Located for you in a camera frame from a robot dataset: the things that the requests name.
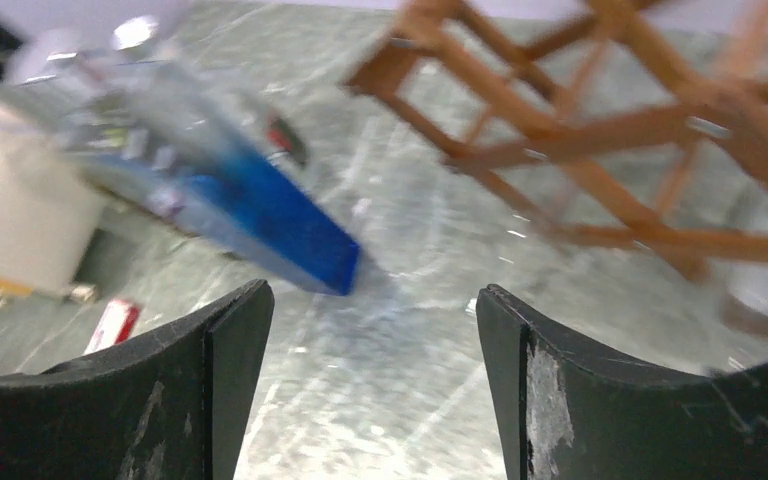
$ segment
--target blue block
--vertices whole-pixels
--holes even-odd
[[[258,150],[247,145],[236,150],[171,175],[113,154],[85,156],[80,162],[94,182],[299,288],[351,293],[358,243]],[[179,196],[180,207],[171,213],[158,212],[148,200],[164,191]]]

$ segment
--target wooden frame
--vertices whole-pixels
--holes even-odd
[[[668,0],[584,2],[590,14],[567,21],[528,45],[516,45],[466,0],[412,0],[388,37],[345,86],[384,103],[445,154],[445,165],[472,176],[511,208],[536,220],[540,232],[553,239],[651,250],[693,281],[706,278],[706,257],[768,262],[768,237],[674,230],[664,222],[692,176],[702,141],[730,154],[768,190],[768,81],[752,79],[768,38],[768,0],[757,0],[709,76],[691,68],[641,14],[641,10],[669,4]],[[444,29],[452,21],[471,30],[503,59],[509,73],[499,76],[467,52]],[[590,40],[592,50],[569,86],[558,85],[537,65],[537,60],[584,39]],[[578,99],[614,44],[626,47],[674,95],[675,103],[570,126]],[[488,104],[462,140],[445,134],[399,96],[400,87],[422,59],[439,61]],[[523,99],[511,87],[513,81],[532,87],[551,104],[554,114]],[[494,117],[510,123],[522,138],[476,146]],[[663,179],[651,208],[592,160],[595,155],[661,144],[676,144],[683,153]],[[537,208],[494,171],[543,163],[557,166],[574,185],[559,192],[549,211]],[[561,225],[559,217],[578,189],[596,199],[625,228]]]

